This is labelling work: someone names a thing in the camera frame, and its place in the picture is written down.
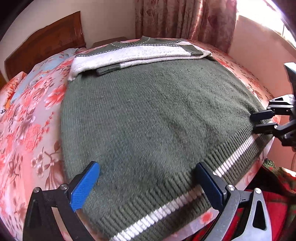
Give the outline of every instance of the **blue gripper pad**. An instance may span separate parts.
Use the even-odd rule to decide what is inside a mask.
[[[100,174],[100,165],[93,162],[86,174],[82,177],[78,185],[74,188],[71,194],[70,206],[73,211],[81,209],[87,196],[97,182]]]
[[[222,211],[224,209],[223,194],[200,163],[196,164],[195,170],[197,183],[201,185],[213,209]]]

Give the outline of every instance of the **window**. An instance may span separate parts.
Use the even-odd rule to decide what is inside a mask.
[[[264,0],[237,0],[237,12],[274,30],[296,48],[296,41],[285,27],[281,15],[269,7]]]

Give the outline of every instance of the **green and white sweater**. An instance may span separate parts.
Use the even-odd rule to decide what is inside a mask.
[[[250,113],[262,109],[253,94],[182,39],[144,37],[78,55],[70,79],[65,172],[72,179],[90,161],[100,164],[83,211],[112,241],[176,232],[210,207],[194,178],[198,162],[235,184],[271,139],[251,133]]]

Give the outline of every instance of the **bed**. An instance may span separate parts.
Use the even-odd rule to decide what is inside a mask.
[[[211,51],[213,57],[242,81],[264,108],[267,107],[268,100],[273,96],[250,71],[211,45],[198,41],[191,42]],[[33,46],[36,43],[38,46],[42,46],[41,52]],[[81,47],[85,47],[85,42],[80,14],[77,12],[32,34],[5,61],[7,75],[12,78],[21,71],[29,74],[35,64],[43,63],[52,55],[59,52],[63,54],[63,51],[68,48]],[[91,50],[79,49],[75,53],[82,51]],[[75,55],[66,58],[45,72],[37,71],[34,77],[37,82],[30,85],[7,108],[0,120],[0,217],[16,240],[22,240],[27,205],[33,188],[39,186],[43,190],[56,189],[62,183],[68,182],[63,171],[59,111],[67,89],[67,77],[74,57]],[[279,120],[279,117],[273,117],[274,122],[279,123]],[[269,152],[272,141],[273,139],[251,169],[237,183],[236,187],[239,190],[245,189],[256,175]],[[71,240],[56,210],[54,210],[54,214],[64,239]],[[165,240],[183,240],[203,228],[217,214],[218,211],[209,209]],[[84,217],[82,212],[78,212],[78,215],[91,235],[96,240],[101,240],[101,236],[87,223],[87,217]]]

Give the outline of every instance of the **headboard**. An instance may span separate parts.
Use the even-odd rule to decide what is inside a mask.
[[[68,15],[29,36],[6,60],[5,70],[10,80],[19,72],[29,73],[48,57],[68,48],[85,47],[80,11]]]

